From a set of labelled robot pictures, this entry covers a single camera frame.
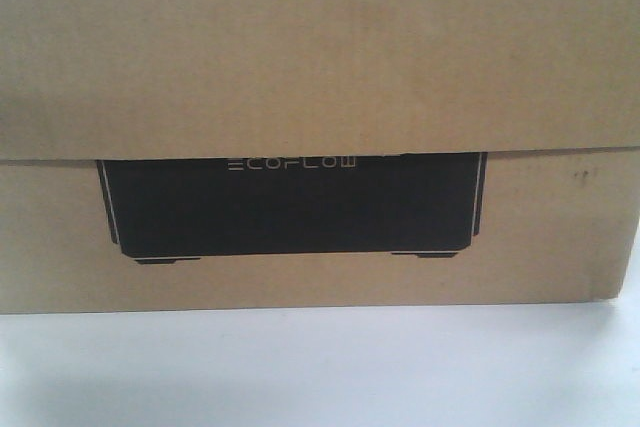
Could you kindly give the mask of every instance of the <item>brown cardboard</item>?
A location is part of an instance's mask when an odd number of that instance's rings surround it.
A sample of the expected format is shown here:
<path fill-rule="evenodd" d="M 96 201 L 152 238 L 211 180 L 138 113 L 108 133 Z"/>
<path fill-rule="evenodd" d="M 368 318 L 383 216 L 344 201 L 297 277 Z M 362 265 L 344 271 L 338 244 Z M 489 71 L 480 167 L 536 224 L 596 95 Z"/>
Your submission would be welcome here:
<path fill-rule="evenodd" d="M 640 145 L 640 0 L 0 0 L 0 158 Z"/>
<path fill-rule="evenodd" d="M 93 162 L 3 162 L 0 311 L 610 298 L 637 226 L 638 185 L 639 150 L 490 154 L 480 234 L 451 259 L 247 255 L 141 266 L 111 243 Z"/>
<path fill-rule="evenodd" d="M 614 297 L 640 0 L 0 0 L 0 312 Z M 96 159 L 489 152 L 481 232 L 138 265 Z"/>

